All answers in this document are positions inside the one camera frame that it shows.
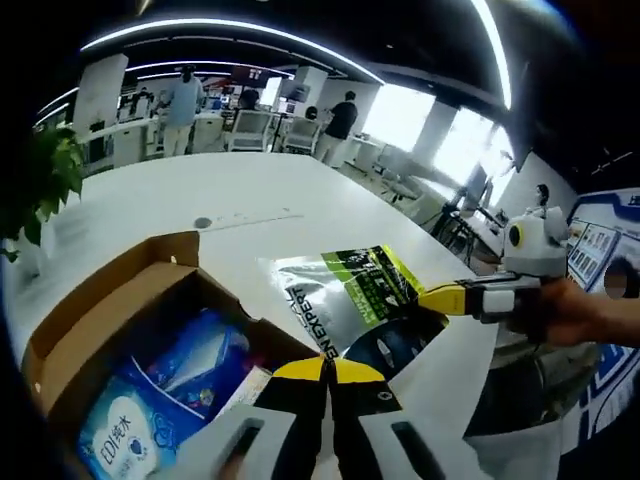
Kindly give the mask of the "person's right hand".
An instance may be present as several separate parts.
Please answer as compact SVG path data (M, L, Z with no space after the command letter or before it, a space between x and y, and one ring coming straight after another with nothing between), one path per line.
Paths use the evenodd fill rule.
M548 343L575 346L603 339L605 296L587 293L570 280L560 279L544 285L540 299Z

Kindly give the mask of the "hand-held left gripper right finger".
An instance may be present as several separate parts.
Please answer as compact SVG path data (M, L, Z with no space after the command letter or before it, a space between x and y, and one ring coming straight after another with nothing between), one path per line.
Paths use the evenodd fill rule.
M471 479L473 449L400 405L385 378L347 359L332 362L333 447L344 479Z

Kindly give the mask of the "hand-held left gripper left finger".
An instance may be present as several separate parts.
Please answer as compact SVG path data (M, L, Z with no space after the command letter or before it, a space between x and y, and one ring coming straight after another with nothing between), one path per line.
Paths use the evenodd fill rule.
M276 370L253 404L236 404L179 448L166 479L309 479L322 444L321 356Z

